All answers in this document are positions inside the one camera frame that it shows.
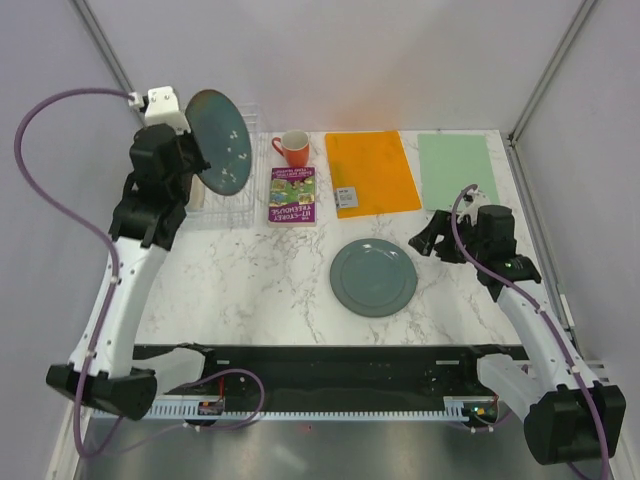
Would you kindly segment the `dark blue floral plate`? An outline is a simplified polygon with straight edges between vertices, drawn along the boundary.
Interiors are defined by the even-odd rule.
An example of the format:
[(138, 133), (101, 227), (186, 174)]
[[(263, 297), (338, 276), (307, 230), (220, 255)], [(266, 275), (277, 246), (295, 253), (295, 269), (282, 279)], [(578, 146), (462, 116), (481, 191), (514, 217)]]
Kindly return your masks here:
[(206, 89), (192, 97), (185, 114), (208, 164), (199, 179), (217, 195), (236, 195), (252, 169), (251, 137), (239, 109), (223, 93)]

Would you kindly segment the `grey-green ribbed plate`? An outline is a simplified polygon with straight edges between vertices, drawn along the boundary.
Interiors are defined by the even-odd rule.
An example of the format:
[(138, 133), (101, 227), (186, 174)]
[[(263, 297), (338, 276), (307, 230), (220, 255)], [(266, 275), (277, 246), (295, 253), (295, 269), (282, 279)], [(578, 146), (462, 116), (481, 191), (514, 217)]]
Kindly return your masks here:
[(336, 299), (368, 318), (396, 314), (413, 298), (416, 268), (407, 253), (383, 239), (363, 238), (345, 245), (334, 257), (329, 281)]

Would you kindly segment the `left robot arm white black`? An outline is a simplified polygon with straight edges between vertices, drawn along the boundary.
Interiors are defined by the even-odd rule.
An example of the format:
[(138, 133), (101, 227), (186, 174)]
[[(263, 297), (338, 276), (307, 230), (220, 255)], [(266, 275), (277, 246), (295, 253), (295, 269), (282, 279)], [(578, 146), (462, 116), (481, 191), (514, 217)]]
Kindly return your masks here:
[(46, 383), (83, 406), (139, 420), (157, 394), (182, 383), (211, 392), (220, 371), (183, 347), (148, 361), (133, 358), (150, 288), (186, 217), (192, 178), (209, 164), (192, 133), (166, 124), (139, 130), (129, 157), (133, 170), (113, 211), (98, 297), (108, 305), (94, 306), (69, 360), (50, 366)]

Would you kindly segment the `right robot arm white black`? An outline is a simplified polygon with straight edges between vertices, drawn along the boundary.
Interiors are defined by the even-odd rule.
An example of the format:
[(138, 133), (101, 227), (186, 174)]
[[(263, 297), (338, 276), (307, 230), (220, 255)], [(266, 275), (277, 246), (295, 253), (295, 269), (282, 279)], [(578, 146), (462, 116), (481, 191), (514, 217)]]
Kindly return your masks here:
[(531, 363), (526, 373), (507, 354), (489, 354), (458, 368), (467, 392), (489, 388), (522, 421), (526, 443), (542, 465), (573, 463), (616, 452), (626, 400), (604, 384), (576, 351), (547, 307), (533, 261), (517, 252), (512, 211), (485, 205), (473, 215), (438, 210), (409, 241), (423, 256), (472, 264), (478, 281), (507, 316)]

